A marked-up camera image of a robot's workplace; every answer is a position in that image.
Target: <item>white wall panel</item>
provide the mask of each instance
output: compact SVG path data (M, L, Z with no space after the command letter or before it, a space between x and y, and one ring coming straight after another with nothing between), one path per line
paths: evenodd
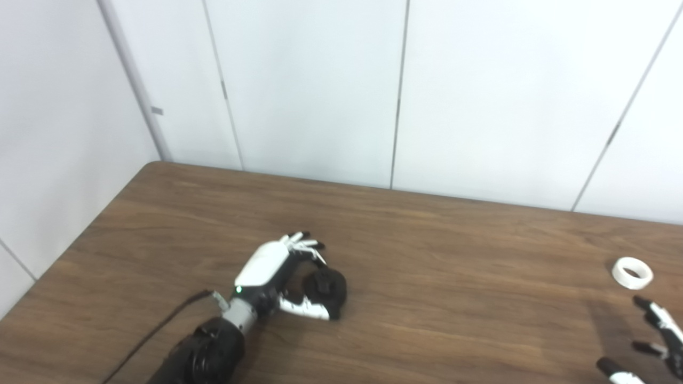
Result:
M576 210L683 224L683 22L680 19Z
M0 245L0 318L31 288L33 279Z
M388 187L405 2L207 4L245 169Z
M171 159L241 169L202 1L107 1Z
M40 276L157 152L95 1L0 5L0 238Z
M568 210L680 0L414 0L394 187Z

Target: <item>white robotic hand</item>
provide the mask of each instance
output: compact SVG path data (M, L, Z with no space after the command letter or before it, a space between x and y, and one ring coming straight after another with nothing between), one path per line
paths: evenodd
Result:
M235 279L232 298L247 302L258 317L279 308L299 316L338 319L346 299L346 280L327 268L318 251L324 245L307 240L308 236L308 232L296 232L261 245ZM302 262L313 262L318 270L304 279L303 298L293 300L286 295L285 285Z
M631 346L638 352L662 359L671 373L679 381L683 380L683 332L678 324L666 309L653 301L636 295L633 297L633 303L645 311L645 321L659 331L666 346L635 341ZM638 376L623 369L608 357L598 360L597 366L614 384L644 384Z

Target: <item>black fingertip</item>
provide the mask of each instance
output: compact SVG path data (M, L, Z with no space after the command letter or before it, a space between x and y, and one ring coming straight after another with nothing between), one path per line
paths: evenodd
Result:
M650 308L652 302L650 300L644 299L637 294L633 297L633 303L643 311L647 311Z
M659 356L661 354L658 350L652 348L650 343L646 342L631 342L631 347L640 353L646 353L648 355Z
M596 366L607 377L610 377L617 372L625 372L626 371L619 364L617 364L614 360L610 359L609 357L601 357L596 362Z
M648 324L650 324L651 326L653 326L655 329L659 329L659 321L660 321L660 319L659 319L659 317L658 317L657 315L654 314L653 311L648 311L648 312L646 312L645 315L643 316L643 318L645 319L645 321L646 321Z

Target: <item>robotic finger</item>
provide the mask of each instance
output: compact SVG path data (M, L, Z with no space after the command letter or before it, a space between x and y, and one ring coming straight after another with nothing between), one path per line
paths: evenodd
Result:
M683 332L678 324L666 309L653 301L636 295L633 297L633 303L645 311L645 321L661 333L666 346L650 342L632 342L631 347L638 352L662 359L671 373L677 379L683 380ZM623 369L608 357L601 358L596 365L614 384L644 383L638 376Z

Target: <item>robotic hand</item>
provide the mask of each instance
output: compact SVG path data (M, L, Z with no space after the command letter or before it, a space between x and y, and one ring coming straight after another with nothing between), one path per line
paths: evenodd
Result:
M676 321L667 310L650 300L636 295L633 297L633 303L645 311L645 321L659 330L667 346L648 342L632 342L631 346L636 351L664 360L671 373L678 380L683 380L683 332ZM645 384L634 373L623 369L608 357L601 358L596 365L614 384Z
M226 383L244 355L245 335L254 322L278 309L338 319L346 300L346 280L327 267L318 252L324 245L306 240L308 236L308 232L288 234L256 249L235 279L230 300L213 292L221 316L200 325L178 343L148 384ZM313 262L318 270L304 279L304 296L296 300L285 285L302 262Z

